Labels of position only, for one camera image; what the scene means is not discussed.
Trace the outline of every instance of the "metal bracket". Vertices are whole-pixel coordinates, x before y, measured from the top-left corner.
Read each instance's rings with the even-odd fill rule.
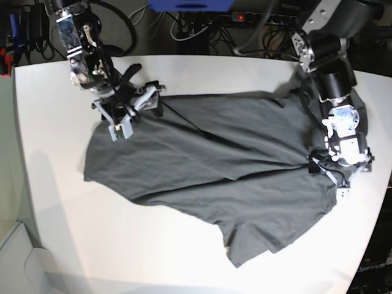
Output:
[[[342,0],[322,0],[307,19],[302,30],[309,34],[311,31],[322,29],[330,20]]]
[[[314,62],[315,56],[306,35],[296,32],[292,37],[292,42],[297,55],[300,57],[300,66],[305,72],[311,72],[311,63]]]
[[[104,108],[100,104],[100,99],[95,100],[93,104],[96,106],[97,110],[106,118],[109,122],[109,133],[111,139],[113,141],[117,141],[118,138],[124,137],[128,139],[130,136],[134,134],[134,130],[132,128],[132,124],[130,122],[129,116],[125,116],[121,122],[116,126],[115,122],[111,118],[111,116],[104,110]]]

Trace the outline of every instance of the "white cable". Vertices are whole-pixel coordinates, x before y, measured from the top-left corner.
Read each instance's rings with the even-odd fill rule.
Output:
[[[174,36],[173,28],[174,28],[174,25],[175,25],[176,23],[177,23],[177,22],[174,21],[173,24],[171,25],[171,28],[170,28],[170,35],[171,35],[171,37],[172,37],[173,39],[175,39],[177,42],[182,42],[182,41],[188,41],[188,40],[190,40],[190,39],[193,39],[194,37],[197,37],[197,36],[200,35],[200,34],[203,34],[203,33],[209,28],[210,24],[213,23],[213,22],[211,21],[210,23],[208,23],[208,25],[207,25],[205,28],[203,28],[200,32],[197,32],[196,34],[191,35],[191,36],[186,37],[186,38],[183,38],[183,39],[177,39],[177,38]]]
[[[158,17],[150,24],[150,26],[148,27],[149,29],[151,29],[158,21],[160,21],[160,19],[163,17],[165,12],[161,12],[160,14],[158,14]]]
[[[132,23],[134,26],[137,26],[139,24],[139,22],[141,22],[141,20],[145,16],[146,11],[147,11],[147,7],[145,7],[143,9],[143,11],[141,12],[141,15],[140,15],[139,19],[135,23]]]
[[[148,7],[148,4],[146,4],[146,5],[142,6],[142,7],[140,7],[139,9],[133,11],[130,15],[128,15],[128,18],[129,18],[130,20],[132,20],[133,17],[136,16],[136,14],[138,14],[139,12],[141,12],[141,11],[143,10],[142,13],[141,13],[140,18],[136,21],[136,24],[134,24],[134,25],[137,25],[137,24],[141,21],[141,19],[144,17],[144,15],[145,15],[145,13],[146,13],[146,10],[147,10],[147,7]]]
[[[157,91],[157,88],[155,86],[151,86],[147,89],[147,91],[140,96],[136,102],[134,103],[134,108],[136,111],[141,110],[145,104],[150,100],[150,98],[154,95],[154,93]]]
[[[162,22],[163,22],[163,20],[164,20],[165,17],[166,17],[166,13],[163,13],[162,16],[160,17],[160,20],[159,20],[159,22],[158,22],[157,27],[155,28],[154,33],[153,33],[152,36],[149,38],[149,40],[153,40],[153,38],[155,38],[155,36],[156,36],[157,33],[158,33],[159,27],[160,27],[160,25],[162,24]]]

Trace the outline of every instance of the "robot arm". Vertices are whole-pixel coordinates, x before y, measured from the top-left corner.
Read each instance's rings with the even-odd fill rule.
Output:
[[[114,11],[126,22],[132,34],[132,45],[126,51],[115,46],[104,46],[99,39],[101,23],[90,3]],[[164,86],[154,81],[143,88],[136,88],[129,80],[141,69],[131,65],[124,75],[113,66],[112,56],[125,56],[136,46],[136,33],[128,18],[116,7],[98,0],[56,0],[59,36],[67,50],[70,79],[81,89],[89,89],[97,99],[92,108],[97,109],[109,122],[113,141],[129,138],[133,134],[132,121],[138,112],[152,110],[162,116],[159,92]]]
[[[372,160],[365,134],[357,129],[360,116],[350,97],[356,80],[346,54],[348,39],[388,2],[316,1],[292,37],[300,66],[317,85],[328,155],[342,166]]]

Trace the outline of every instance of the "red switch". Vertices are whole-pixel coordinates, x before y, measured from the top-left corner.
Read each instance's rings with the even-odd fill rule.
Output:
[[[13,64],[13,55],[12,54],[5,55],[4,61],[5,61],[6,65],[7,65],[8,72],[5,75],[1,75],[1,77],[2,78],[9,78],[11,76],[11,69],[12,69],[12,64]]]
[[[232,12],[232,22],[243,23],[244,21],[245,21],[245,13],[244,12]]]

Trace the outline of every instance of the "black wire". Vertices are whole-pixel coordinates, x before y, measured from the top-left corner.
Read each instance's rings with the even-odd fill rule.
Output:
[[[277,3],[277,0],[270,0],[269,6],[267,7],[267,10],[263,13],[262,18],[260,22],[258,23],[254,33],[251,35],[251,37],[246,41],[244,44],[237,46],[234,48],[234,52],[237,55],[240,56],[246,56],[251,52],[242,52],[243,49],[247,48],[254,40],[257,40],[259,33],[262,31],[264,28],[264,25],[266,24],[267,20],[269,19],[271,12],[273,8],[275,7],[275,4]]]
[[[181,20],[178,20],[174,15],[172,15],[170,12],[165,12],[169,17],[174,19],[174,21],[182,28],[186,27],[186,24],[182,24]]]
[[[136,33],[136,29],[134,24],[131,22],[131,20],[121,11],[119,10],[117,7],[107,3],[107,2],[103,2],[101,0],[90,0],[91,4],[95,4],[98,6],[101,6],[103,8],[106,8],[112,12],[114,12],[118,17],[120,17],[120,19],[122,19],[123,22],[125,22],[126,26],[128,27],[128,30],[132,36],[132,43],[130,45],[130,47],[126,50],[122,51],[122,54],[120,56],[116,56],[116,57],[122,57],[122,56],[127,56],[129,55],[132,51],[135,50],[136,45],[137,45],[137,33]]]
[[[232,49],[232,46],[233,47],[235,47],[234,46],[234,44],[232,44],[231,43],[231,41],[229,41],[229,40],[227,40],[226,38],[225,38],[225,36],[223,35],[223,30],[220,28],[219,29],[219,31],[220,31],[220,38],[222,38],[222,39],[217,39],[216,41],[217,42],[220,42],[220,41],[222,41],[222,42],[224,42],[227,46],[228,46],[228,49],[230,50],[230,53],[233,55],[233,56],[235,56],[235,54],[234,54],[234,52],[233,52],[233,49]]]
[[[306,93],[306,88],[309,86],[309,83],[312,81],[311,77],[308,77],[306,79],[304,79],[302,81],[302,84],[300,86],[300,101],[302,104],[302,107],[304,108],[305,113],[307,114],[307,116],[310,118],[310,120],[314,123],[314,125],[316,126],[316,128],[318,128],[319,130],[324,130],[325,127],[321,124],[320,121],[317,120],[317,118],[314,116],[313,112],[311,111],[311,109],[309,108],[309,105],[306,101],[305,95],[307,95]]]
[[[287,56],[290,57],[292,59],[294,59],[295,61],[300,61],[300,59],[294,55],[288,54],[286,52],[278,52],[276,50],[267,50],[267,49],[258,49],[258,50],[252,50],[252,51],[248,51],[243,53],[243,56],[248,56],[248,55],[252,55],[255,53],[271,53],[271,54],[277,54],[277,55],[282,55],[282,56]]]
[[[51,60],[53,60],[53,58],[55,58],[55,56],[56,56],[56,53],[55,53],[53,50],[51,50],[51,55],[50,55],[50,57],[46,57],[46,56],[45,56],[45,50],[43,50],[43,48],[40,48],[40,47],[38,46],[38,44],[36,44],[36,51],[39,52],[39,53],[41,53],[42,58],[43,58],[44,60],[46,60],[46,61],[51,61]]]
[[[281,24],[279,23],[277,30],[275,31],[274,34],[271,35],[271,38],[269,38],[267,48],[265,49],[270,50],[271,41],[280,33],[280,31],[281,31]],[[264,54],[264,58],[266,58],[266,56],[268,56],[268,58],[271,58],[271,56],[268,53]]]
[[[176,116],[178,116],[179,118],[185,120],[187,123],[191,124],[196,130],[197,132],[205,137],[205,132],[199,128],[198,126],[196,126],[192,121],[189,121],[187,118],[185,118],[183,115],[181,115],[180,113],[178,113],[175,109],[173,109],[171,106],[167,105],[167,103],[165,101],[162,100],[162,104],[165,105],[167,108],[169,108]]]
[[[341,172],[340,170],[333,170],[332,168],[325,167],[324,165],[322,165],[322,164],[320,164],[320,163],[317,163],[317,166],[318,166],[319,168],[323,168],[323,169],[325,169],[325,170],[328,170],[329,172],[333,172],[333,173],[338,173],[338,174],[340,174],[340,175],[342,176],[341,186],[342,186],[342,187],[345,187],[345,186],[347,185],[348,181],[347,181],[347,179],[346,179],[344,173]]]
[[[55,46],[53,46],[52,43],[48,42],[48,44],[49,44],[49,47],[52,49],[52,51],[55,51],[58,55],[60,55],[63,60],[67,60],[67,58],[63,54],[61,54],[61,52],[59,50],[57,50],[57,48]]]
[[[281,48],[282,48],[283,44],[285,43],[287,37],[289,37],[289,35],[290,35],[290,28],[287,28],[286,33],[285,33],[284,36],[283,36],[282,42],[281,42],[281,43],[279,44],[279,46],[276,48],[276,51],[281,51]]]
[[[209,45],[211,46],[212,49],[214,49],[215,54],[216,54],[217,56],[219,56],[219,53],[218,53],[218,50],[216,49],[216,47],[215,47],[212,43],[209,43]]]
[[[232,38],[232,35],[230,35],[229,31],[227,28],[224,26],[222,27],[222,32],[225,33],[225,35],[228,37],[228,39],[232,42],[232,44],[236,47],[237,44],[234,42],[234,39]]]
[[[276,31],[275,29],[270,29],[270,30],[264,32],[263,37],[262,37],[262,43],[263,43],[263,48],[264,49],[269,50],[269,48],[267,46],[267,37],[269,35],[272,35],[275,31]]]

